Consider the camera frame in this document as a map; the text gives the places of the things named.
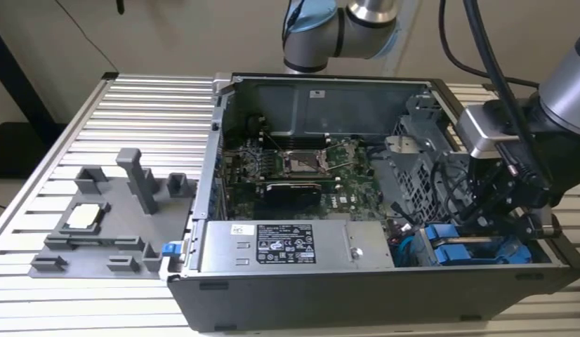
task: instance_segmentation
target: metal sheet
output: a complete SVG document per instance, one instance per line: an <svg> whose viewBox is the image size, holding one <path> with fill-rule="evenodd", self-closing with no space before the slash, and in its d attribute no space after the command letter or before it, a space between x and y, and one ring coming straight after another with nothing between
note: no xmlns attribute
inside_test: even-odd
<svg viewBox="0 0 580 337"><path fill-rule="evenodd" d="M191 101L192 105L200 105L192 110L175 105L195 100L181 96L209 95L211 87L212 79L208 77L121 75L113 83L96 89L0 220L0 332L7 336L199 335L187 327L171 292L157 280L31 279L27 272L31 256L41 248L45 233L56 225L63 205L76 191L71 180L80 164L67 165L64 160L81 163L87 154L88 164L95 159L108 162L121 147L139 147L147 154L143 159L153 164L156 176L165 177L168 173L180 171L191 178L199 178L201 166L193 166L192 163L199 161L191 158L200 158L204 154L207 133L161 129L165 126L155 123L208 121L211 108L205 106L209 104ZM455 84L449 87L463 105L479 104L481 96L485 100L496 98L480 85ZM133 103L135 106L112 108L103 105L96 110L97 101L107 94L115 105ZM140 105L148 102L155 105ZM84 130L92 120L144 121L147 124L145 128L132 130L121 128L120 124ZM105 172L109 176L124 175L117 166L107 165ZM567 193L556 213L571 240L580 247L580 186ZM259 333L261 336L577 337L580 280L553 295L524 299L491 322Z"/></svg>

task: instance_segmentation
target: white label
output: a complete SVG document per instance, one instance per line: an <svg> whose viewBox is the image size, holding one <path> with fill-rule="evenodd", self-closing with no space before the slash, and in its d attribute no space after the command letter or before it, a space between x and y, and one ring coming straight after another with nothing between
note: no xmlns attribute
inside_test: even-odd
<svg viewBox="0 0 580 337"><path fill-rule="evenodd" d="M232 225L232 235L253 235L253 225Z"/></svg>
<svg viewBox="0 0 580 337"><path fill-rule="evenodd" d="M324 90L311 90L311 98L325 98Z"/></svg>

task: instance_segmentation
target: sticker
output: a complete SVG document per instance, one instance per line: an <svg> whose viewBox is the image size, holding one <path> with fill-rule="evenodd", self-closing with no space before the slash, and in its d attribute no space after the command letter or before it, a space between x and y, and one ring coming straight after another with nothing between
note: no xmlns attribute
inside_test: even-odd
<svg viewBox="0 0 580 337"><path fill-rule="evenodd" d="M311 98L325 98L324 90L311 90Z"/></svg>
<svg viewBox="0 0 580 337"><path fill-rule="evenodd" d="M253 235L253 225L232 225L232 235Z"/></svg>
<svg viewBox="0 0 580 337"><path fill-rule="evenodd" d="M259 263L317 263L316 253L312 225L257 226Z"/></svg>

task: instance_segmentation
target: gray post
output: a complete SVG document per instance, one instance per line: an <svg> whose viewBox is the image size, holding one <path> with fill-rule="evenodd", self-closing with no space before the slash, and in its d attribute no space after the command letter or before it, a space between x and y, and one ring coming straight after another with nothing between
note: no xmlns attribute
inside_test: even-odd
<svg viewBox="0 0 580 337"><path fill-rule="evenodd" d="M131 190L136 192L144 213L155 214L159 211L159 204L152 195L149 183L141 169L140 158L141 152L139 149L124 148L119 152L116 162L128 172Z"/></svg>

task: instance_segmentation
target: screw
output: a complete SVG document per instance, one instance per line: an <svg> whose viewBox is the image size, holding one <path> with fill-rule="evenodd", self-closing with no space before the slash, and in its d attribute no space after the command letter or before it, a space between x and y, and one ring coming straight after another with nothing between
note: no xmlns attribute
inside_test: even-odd
<svg viewBox="0 0 580 337"><path fill-rule="evenodd" d="M487 219L483 216L477 219L477 222L481 227L487 227L487 225L489 225Z"/></svg>

